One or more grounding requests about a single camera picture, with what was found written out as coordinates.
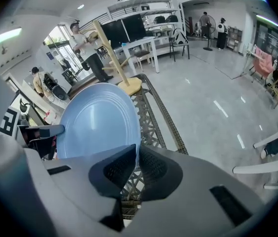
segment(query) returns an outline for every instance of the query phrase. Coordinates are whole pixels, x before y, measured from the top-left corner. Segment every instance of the man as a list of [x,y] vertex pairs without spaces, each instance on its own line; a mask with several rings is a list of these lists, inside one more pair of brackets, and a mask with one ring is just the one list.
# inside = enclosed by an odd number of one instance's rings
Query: man
[[39,95],[41,93],[44,94],[51,103],[65,109],[70,100],[67,99],[65,101],[62,101],[53,95],[53,93],[48,89],[48,87],[43,82],[44,74],[46,74],[46,72],[39,72],[39,69],[37,67],[32,68],[31,72],[34,76],[34,87],[35,87],[37,93]]
[[204,12],[201,18],[199,19],[201,24],[201,37],[205,35],[205,37],[209,37],[209,28],[211,26],[210,24],[210,18],[207,15],[207,12]]
[[108,76],[102,68],[104,67],[103,63],[99,59],[97,52],[95,51],[92,44],[95,42],[95,39],[86,38],[83,34],[79,33],[79,24],[77,22],[70,25],[73,35],[70,37],[70,46],[73,51],[80,50],[80,55],[84,61],[90,66],[94,75],[100,82],[107,82],[113,76]]

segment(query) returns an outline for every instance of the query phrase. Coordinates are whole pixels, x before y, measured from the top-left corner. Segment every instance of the white table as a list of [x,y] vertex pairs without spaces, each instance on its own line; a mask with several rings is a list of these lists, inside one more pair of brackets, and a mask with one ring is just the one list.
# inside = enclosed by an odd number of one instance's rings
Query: white table
[[[131,43],[127,43],[125,46],[122,47],[126,58],[131,57],[130,52],[129,52],[130,48],[133,48],[133,47],[139,46],[139,45],[143,45],[146,43],[151,43],[152,53],[153,53],[154,63],[155,63],[155,71],[157,73],[159,73],[159,61],[158,61],[158,56],[157,56],[157,50],[155,48],[155,39],[156,39],[155,37],[144,37],[143,39],[136,40]],[[132,69],[134,75],[136,75],[137,73],[135,71],[135,67],[134,67],[132,59],[129,59],[128,63],[130,65],[130,68]]]

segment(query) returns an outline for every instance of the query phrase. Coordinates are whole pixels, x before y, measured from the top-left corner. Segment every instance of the television screen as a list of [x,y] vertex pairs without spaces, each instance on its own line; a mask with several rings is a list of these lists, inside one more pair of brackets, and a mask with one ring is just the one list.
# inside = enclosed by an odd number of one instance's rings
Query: television screen
[[122,43],[129,42],[121,20],[110,22],[108,24],[102,25],[101,27],[103,28],[107,39],[111,41],[111,47],[113,49],[121,47]]
[[141,15],[133,15],[122,19],[124,26],[128,32],[130,42],[140,40],[146,36],[146,31]]

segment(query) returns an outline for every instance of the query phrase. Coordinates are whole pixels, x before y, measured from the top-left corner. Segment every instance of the gray tile floor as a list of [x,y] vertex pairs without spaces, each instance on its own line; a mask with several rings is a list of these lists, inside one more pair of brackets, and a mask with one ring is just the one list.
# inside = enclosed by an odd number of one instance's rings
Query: gray tile floor
[[[262,149],[254,149],[252,145],[278,131],[278,106],[273,109],[275,101],[272,96],[258,80],[254,79],[252,83],[250,75],[231,79],[233,75],[241,74],[244,57],[229,50],[214,48],[212,52],[205,51],[202,49],[204,43],[199,42],[198,47],[190,46],[190,60],[187,54],[182,57],[181,51],[176,56],[176,62],[168,55],[161,56],[160,73],[156,74],[152,65],[147,63],[143,64],[144,73],[165,104],[189,155],[207,160],[234,175],[232,169],[235,166],[270,160],[261,160],[259,153]],[[117,81],[120,81],[119,76],[111,83]],[[152,98],[151,106],[167,147],[176,150]],[[263,189],[268,180],[278,180],[278,173],[234,176],[265,202],[278,193]]]

